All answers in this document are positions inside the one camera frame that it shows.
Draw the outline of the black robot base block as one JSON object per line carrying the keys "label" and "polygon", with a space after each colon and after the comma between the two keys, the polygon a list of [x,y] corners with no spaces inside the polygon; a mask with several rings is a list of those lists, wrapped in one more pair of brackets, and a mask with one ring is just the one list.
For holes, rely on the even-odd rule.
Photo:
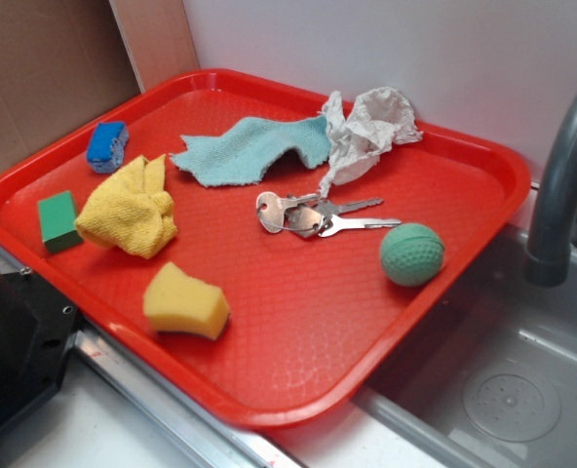
{"label": "black robot base block", "polygon": [[60,390],[80,319],[38,273],[0,272],[0,434]]}

